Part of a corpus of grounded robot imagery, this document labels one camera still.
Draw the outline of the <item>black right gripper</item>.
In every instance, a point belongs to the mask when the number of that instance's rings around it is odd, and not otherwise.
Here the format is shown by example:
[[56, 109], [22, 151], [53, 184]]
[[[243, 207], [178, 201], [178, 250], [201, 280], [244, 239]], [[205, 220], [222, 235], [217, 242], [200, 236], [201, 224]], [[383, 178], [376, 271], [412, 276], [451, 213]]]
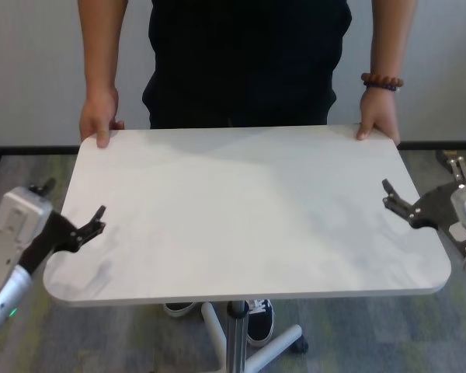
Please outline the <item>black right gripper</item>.
[[[448, 159], [455, 180], [466, 185], [466, 162], [463, 156]], [[451, 195], [457, 190], [456, 184], [445, 184], [422, 195], [413, 205], [403, 200], [388, 179], [382, 180], [384, 206], [415, 228], [448, 229], [457, 222], [457, 215], [451, 203]]]

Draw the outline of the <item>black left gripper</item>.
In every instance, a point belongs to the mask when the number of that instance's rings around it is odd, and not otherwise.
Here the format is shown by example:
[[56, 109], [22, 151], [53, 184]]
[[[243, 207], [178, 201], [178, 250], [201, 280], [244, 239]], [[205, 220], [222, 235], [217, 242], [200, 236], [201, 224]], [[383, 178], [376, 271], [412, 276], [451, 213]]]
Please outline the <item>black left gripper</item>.
[[[28, 190], [34, 194], [49, 194], [56, 185], [56, 179], [50, 178], [44, 184], [31, 184]], [[106, 223], [102, 221], [106, 207], [101, 205], [91, 220], [78, 230], [65, 217], [51, 212], [43, 231], [30, 243], [19, 258], [18, 265], [29, 275], [33, 275], [41, 263], [54, 251], [76, 253], [87, 242], [100, 235]]]

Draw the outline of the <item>person's left hand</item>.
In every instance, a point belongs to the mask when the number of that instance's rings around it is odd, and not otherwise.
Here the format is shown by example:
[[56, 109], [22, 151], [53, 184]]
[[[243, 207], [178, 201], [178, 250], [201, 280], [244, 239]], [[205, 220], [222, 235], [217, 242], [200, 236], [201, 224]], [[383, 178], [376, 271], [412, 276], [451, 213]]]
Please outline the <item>person's left hand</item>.
[[360, 126], [357, 140], [368, 138], [377, 129], [390, 138], [396, 145], [400, 143], [395, 94], [380, 88], [368, 88], [360, 101]]

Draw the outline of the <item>person's right hand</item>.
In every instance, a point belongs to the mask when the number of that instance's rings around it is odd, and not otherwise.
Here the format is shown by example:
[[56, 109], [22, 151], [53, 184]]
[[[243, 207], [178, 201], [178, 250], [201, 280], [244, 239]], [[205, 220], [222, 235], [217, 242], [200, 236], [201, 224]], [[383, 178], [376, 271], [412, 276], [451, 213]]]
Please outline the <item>person's right hand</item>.
[[115, 88], [89, 92], [82, 107], [79, 131], [81, 141], [94, 136], [98, 148], [106, 148], [112, 131], [125, 128], [123, 120], [117, 120], [119, 95]]

